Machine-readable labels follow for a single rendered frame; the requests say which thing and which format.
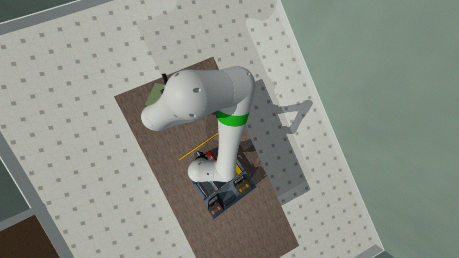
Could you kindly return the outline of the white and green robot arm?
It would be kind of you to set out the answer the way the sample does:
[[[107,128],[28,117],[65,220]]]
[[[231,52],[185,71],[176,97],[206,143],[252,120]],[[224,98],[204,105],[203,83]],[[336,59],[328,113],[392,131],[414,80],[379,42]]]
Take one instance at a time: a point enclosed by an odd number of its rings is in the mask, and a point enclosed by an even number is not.
[[[166,74],[162,77],[163,95],[144,108],[142,123],[150,130],[160,131],[217,111],[217,160],[198,156],[189,165],[188,176],[194,182],[231,181],[236,175],[238,148],[254,97],[253,75],[244,67],[234,66],[220,70],[186,69],[169,79]]]

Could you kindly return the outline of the yellow open bin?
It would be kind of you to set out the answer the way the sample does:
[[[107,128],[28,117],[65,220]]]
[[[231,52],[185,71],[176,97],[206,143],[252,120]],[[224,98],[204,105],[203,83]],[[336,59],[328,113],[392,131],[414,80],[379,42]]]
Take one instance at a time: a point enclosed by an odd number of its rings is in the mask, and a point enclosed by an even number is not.
[[[240,168],[238,167],[238,165],[236,165],[236,175],[235,177],[240,174],[242,171],[240,170]]]

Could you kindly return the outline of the blue-grey metal shelf rack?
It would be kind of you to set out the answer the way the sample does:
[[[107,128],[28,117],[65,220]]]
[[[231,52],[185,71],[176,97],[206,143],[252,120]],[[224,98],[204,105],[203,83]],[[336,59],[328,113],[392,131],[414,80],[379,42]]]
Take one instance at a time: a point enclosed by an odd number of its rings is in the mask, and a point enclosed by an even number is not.
[[[215,181],[220,188],[217,191],[215,191],[214,193],[212,193],[208,197],[203,193],[203,191],[201,190],[198,182],[194,182],[194,183],[192,182],[192,184],[194,185],[196,190],[199,192],[199,194],[204,199],[204,202],[206,203],[207,206],[208,206],[208,200],[210,200],[216,194],[218,194],[221,197],[221,199],[223,200],[223,206],[224,206],[224,211],[221,214],[223,214],[226,210],[231,208],[233,205],[235,205],[237,202],[239,202],[241,199],[243,199],[246,195],[248,195],[250,192],[252,192],[253,190],[255,190],[257,188],[256,185],[253,183],[252,179],[250,178],[250,176],[247,174],[245,169],[242,167],[241,163],[238,161],[238,159],[236,161],[236,164],[238,165],[238,167],[240,168],[240,170],[242,172],[240,174],[238,174],[236,177],[234,177],[229,182]],[[239,177],[241,177],[242,175],[244,175],[246,177],[246,179],[248,180],[248,182],[252,186],[252,189],[250,191],[248,191],[246,194],[244,194],[243,196],[240,196],[240,194],[236,190],[233,182],[235,180],[237,180]],[[218,218],[221,214],[219,214],[217,217],[213,218],[213,220]]]

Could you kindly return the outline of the red bin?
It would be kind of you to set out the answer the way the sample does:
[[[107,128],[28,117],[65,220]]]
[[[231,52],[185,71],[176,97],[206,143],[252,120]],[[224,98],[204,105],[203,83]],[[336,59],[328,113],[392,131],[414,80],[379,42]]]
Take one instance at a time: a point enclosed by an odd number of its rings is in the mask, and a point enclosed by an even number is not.
[[[214,155],[211,153],[211,151],[207,151],[206,152],[206,155],[207,155],[207,158],[209,158],[210,156],[212,156],[213,158],[211,160],[216,160],[216,158],[214,157]]]

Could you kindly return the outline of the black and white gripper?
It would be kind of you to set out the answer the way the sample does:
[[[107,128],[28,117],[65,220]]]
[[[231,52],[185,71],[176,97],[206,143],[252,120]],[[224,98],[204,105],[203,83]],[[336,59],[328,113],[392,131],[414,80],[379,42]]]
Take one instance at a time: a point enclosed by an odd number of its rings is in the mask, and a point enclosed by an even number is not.
[[[207,157],[206,153],[203,153],[203,152],[200,152],[200,151],[198,151],[198,152],[196,153],[196,155],[198,155],[198,156],[203,155],[203,156],[206,156],[206,157]]]

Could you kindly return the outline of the grey open bin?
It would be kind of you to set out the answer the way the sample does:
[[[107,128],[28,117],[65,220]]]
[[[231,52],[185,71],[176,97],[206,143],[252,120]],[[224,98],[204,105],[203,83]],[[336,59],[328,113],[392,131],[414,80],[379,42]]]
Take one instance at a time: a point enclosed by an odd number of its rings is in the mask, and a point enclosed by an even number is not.
[[[204,194],[207,197],[219,189],[219,186],[217,185],[215,181],[198,182],[198,183],[199,183],[201,190],[204,192]],[[210,193],[210,190],[213,190],[213,192]]]

